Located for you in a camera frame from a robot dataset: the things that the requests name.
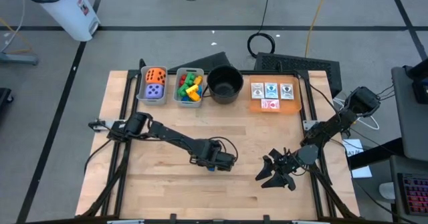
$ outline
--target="concrete floor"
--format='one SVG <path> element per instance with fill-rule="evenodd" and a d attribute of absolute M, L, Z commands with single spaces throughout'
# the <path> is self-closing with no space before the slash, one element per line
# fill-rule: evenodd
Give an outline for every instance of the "concrete floor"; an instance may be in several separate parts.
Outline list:
<path fill-rule="evenodd" d="M 428 0 L 401 0 L 414 26 L 428 26 Z M 319 0 L 270 0 L 265 26 L 308 26 Z M 83 181 L 83 166 L 92 143 L 93 132 L 87 123 L 100 111 L 108 72 L 129 70 L 144 58 L 148 65 L 169 68 L 225 51 L 237 68 L 252 69 L 254 59 L 246 49 L 254 31 L 248 26 L 261 22 L 265 0 L 101 0 L 98 17 L 104 27 L 131 26 L 128 31 L 99 31 L 89 41 L 82 58 L 75 58 L 80 43 L 64 31 L 34 26 L 58 26 L 36 3 L 27 1 L 21 35 L 33 45 L 40 58 L 37 67 L 4 64 L 0 66 L 0 86 L 13 90 L 15 101 L 1 113 L 0 127 L 0 223 L 14 223 L 48 138 L 49 130 L 72 66 L 76 77 L 71 87 L 58 131 L 56 132 L 43 175 L 35 192 L 27 221 L 70 218 L 74 216 Z M 21 0 L 0 0 L 0 17 L 12 26 L 19 23 Z M 194 27 L 210 26 L 201 31 Z M 218 30 L 220 26 L 236 30 Z M 374 92 L 391 85 L 394 66 L 415 65 L 421 61 L 410 31 L 391 31 L 406 27 L 394 0 L 324 0 L 318 26 L 357 26 L 350 31 L 314 31 L 308 57 L 340 62 L 343 92 L 367 86 Z M 157 26 L 188 26 L 187 31 L 161 31 Z M 417 31 L 423 45 L 428 32 Z M 6 37 L 0 28 L 0 43 Z M 265 31 L 276 37 L 276 53 L 303 56 L 307 31 Z M 255 39 L 253 49 L 269 51 L 263 39 Z M 10 49 L 23 47 L 17 40 Z M 382 103 L 374 117 L 381 129 L 374 131 L 356 125 L 356 129 L 377 142 L 399 137 L 399 123 L 393 98 Z M 373 146 L 362 139 L 364 145 Z M 359 180 L 378 200 L 377 185 L 388 181 L 388 163 L 372 166 L 374 177 Z M 356 187 L 363 217 L 391 220 Z"/>

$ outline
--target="gray bin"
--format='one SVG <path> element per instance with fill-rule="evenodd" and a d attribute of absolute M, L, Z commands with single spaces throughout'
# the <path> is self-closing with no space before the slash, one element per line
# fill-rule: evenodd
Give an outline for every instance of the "gray bin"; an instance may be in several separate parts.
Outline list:
<path fill-rule="evenodd" d="M 198 102 L 187 102 L 187 101 L 181 101 L 181 98 L 179 96 L 179 94 L 177 93 L 177 90 L 179 89 L 180 86 L 180 78 L 183 74 L 187 74 L 187 73 L 193 73 L 196 76 L 202 76 L 202 83 L 200 84 L 200 87 L 204 88 L 204 81 L 205 81 L 205 76 L 203 75 L 203 70 L 199 69 L 199 68 L 179 68 L 177 70 L 177 78 L 175 80 L 175 87 L 174 87 L 174 101 L 181 107 L 190 107 L 190 108 L 198 108 L 201 107 L 202 104 L 202 96 L 201 99 Z"/>
<path fill-rule="evenodd" d="M 165 85 L 164 85 L 164 92 L 162 98 L 158 100 L 152 100 L 152 99 L 146 99 L 144 96 L 144 93 L 146 91 L 146 74 L 147 71 L 151 68 L 161 68 L 165 71 L 165 74 L 167 75 L 165 77 Z M 166 67 L 162 66 L 144 66 L 141 68 L 141 83 L 140 83 L 140 92 L 137 94 L 136 98 L 143 102 L 145 105 L 153 106 L 153 105 L 163 105 L 167 103 L 168 98 L 168 70 Z"/>

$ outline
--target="wooden tabletop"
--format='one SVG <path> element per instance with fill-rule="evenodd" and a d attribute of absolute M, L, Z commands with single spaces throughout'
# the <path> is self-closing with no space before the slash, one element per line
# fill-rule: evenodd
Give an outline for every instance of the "wooden tabletop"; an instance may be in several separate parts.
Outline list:
<path fill-rule="evenodd" d="M 117 119 L 127 72 L 110 72 L 100 118 Z M 262 156 L 272 148 L 297 150 L 303 138 L 300 115 L 251 113 L 249 76 L 238 99 L 219 105 L 205 98 L 200 108 L 181 108 L 173 101 L 175 76 L 170 76 L 168 100 L 164 106 L 138 104 L 138 111 L 148 112 L 165 126 L 192 138 L 224 136 L 239 151 L 239 160 L 231 172 L 209 172 L 189 164 L 189 155 L 165 142 L 132 141 L 120 218 L 169 219 L 252 219 L 270 215 L 273 220 L 315 220 L 316 210 L 308 173 L 295 177 L 296 190 L 262 189 L 264 181 L 254 178 L 263 166 Z M 311 84 L 331 100 L 325 72 L 310 72 Z M 319 120 L 327 120 L 334 111 L 316 91 L 312 91 Z M 309 112 L 306 95 L 305 109 Z M 106 142 L 106 132 L 95 134 L 92 151 Z M 334 139 L 341 141 L 337 134 Z M 76 214 L 82 214 L 105 187 L 112 155 L 112 144 L 97 154 L 88 165 Z M 324 148 L 328 172 L 334 190 L 359 215 L 343 146 L 329 142 Z M 320 185 L 324 215 L 328 215 L 325 192 Z M 113 212 L 116 189 L 112 192 L 109 213 Z"/>

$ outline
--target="keyboard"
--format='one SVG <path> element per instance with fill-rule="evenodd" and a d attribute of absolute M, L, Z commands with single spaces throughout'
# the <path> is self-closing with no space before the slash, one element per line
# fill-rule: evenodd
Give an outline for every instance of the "keyboard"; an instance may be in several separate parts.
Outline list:
<path fill-rule="evenodd" d="M 258 53 L 254 70 L 324 70 L 333 98 L 342 91 L 339 62 L 273 53 Z"/>
<path fill-rule="evenodd" d="M 428 216 L 428 175 L 399 173 L 398 178 L 406 214 Z"/>

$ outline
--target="green block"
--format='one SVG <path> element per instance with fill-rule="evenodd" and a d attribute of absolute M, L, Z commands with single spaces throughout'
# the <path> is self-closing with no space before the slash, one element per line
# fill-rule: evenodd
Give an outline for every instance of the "green block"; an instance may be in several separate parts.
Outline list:
<path fill-rule="evenodd" d="M 187 96 L 186 90 L 190 88 L 186 83 L 184 83 L 178 90 L 177 93 L 179 96 L 184 97 Z"/>
<path fill-rule="evenodd" d="M 188 73 L 186 80 L 185 80 L 185 84 L 187 84 L 188 86 L 192 86 L 193 85 L 193 81 L 195 81 L 196 76 L 192 73 Z"/>

